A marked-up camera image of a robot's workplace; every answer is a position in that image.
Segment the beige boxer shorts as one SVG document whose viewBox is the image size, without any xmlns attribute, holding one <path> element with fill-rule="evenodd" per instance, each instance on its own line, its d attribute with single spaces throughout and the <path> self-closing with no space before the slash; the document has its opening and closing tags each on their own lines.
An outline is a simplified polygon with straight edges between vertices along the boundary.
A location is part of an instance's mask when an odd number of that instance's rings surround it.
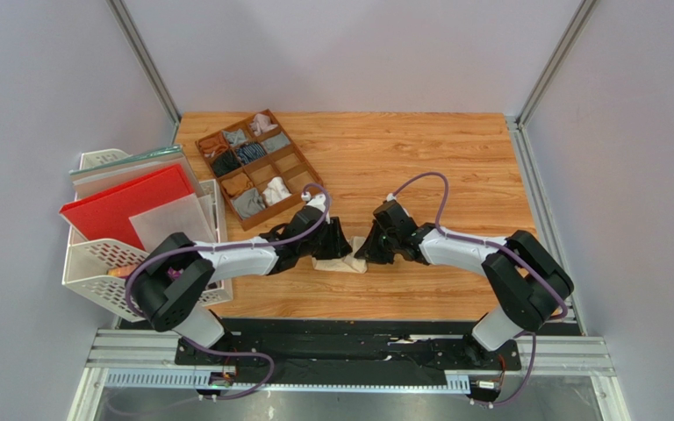
<svg viewBox="0 0 674 421">
<path fill-rule="evenodd" d="M 355 252 L 363 246 L 365 241 L 365 237 L 354 236 L 349 241 L 349 244 L 353 248 L 352 253 L 342 258 L 331 260 L 317 260 L 312 258 L 312 267 L 315 270 L 324 272 L 365 274 L 368 271 L 367 261 L 355 257 Z"/>
</svg>

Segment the white underwear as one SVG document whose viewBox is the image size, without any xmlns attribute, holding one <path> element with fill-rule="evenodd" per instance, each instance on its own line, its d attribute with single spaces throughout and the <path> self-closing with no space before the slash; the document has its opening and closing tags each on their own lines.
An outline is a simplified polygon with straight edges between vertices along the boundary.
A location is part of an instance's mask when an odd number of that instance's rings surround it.
<svg viewBox="0 0 674 421">
<path fill-rule="evenodd" d="M 291 192 L 285 185 L 283 178 L 276 176 L 268 182 L 267 187 L 262 192 L 262 196 L 265 204 L 273 206 L 290 197 Z"/>
</svg>

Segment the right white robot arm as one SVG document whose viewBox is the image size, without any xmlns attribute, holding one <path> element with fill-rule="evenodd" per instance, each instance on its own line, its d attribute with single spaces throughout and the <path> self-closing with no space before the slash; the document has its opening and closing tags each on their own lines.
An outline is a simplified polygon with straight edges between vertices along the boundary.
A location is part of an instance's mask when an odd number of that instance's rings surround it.
<svg viewBox="0 0 674 421">
<path fill-rule="evenodd" d="M 427 266 L 460 268 L 487 278 L 498 306 L 472 328 L 475 346 L 497 351 L 523 332 L 535 333 L 567 313 L 573 281 L 539 240 L 518 230 L 509 237 L 480 237 L 440 225 L 418 225 L 395 200 L 373 212 L 369 236 L 356 252 L 369 263 L 391 264 L 399 255 Z"/>
</svg>

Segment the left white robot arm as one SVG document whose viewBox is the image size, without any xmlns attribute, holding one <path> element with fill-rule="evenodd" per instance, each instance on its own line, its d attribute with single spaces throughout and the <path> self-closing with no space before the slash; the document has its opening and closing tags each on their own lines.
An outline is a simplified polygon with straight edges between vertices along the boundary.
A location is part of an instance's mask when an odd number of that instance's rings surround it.
<svg viewBox="0 0 674 421">
<path fill-rule="evenodd" d="M 340 220 L 314 205 L 248 241 L 195 242 L 176 232 L 129 275 L 125 299 L 154 330 L 173 331 L 193 345 L 210 348 L 224 338 L 226 329 L 199 302 L 209 284 L 277 275 L 303 258 L 335 260 L 352 251 Z"/>
</svg>

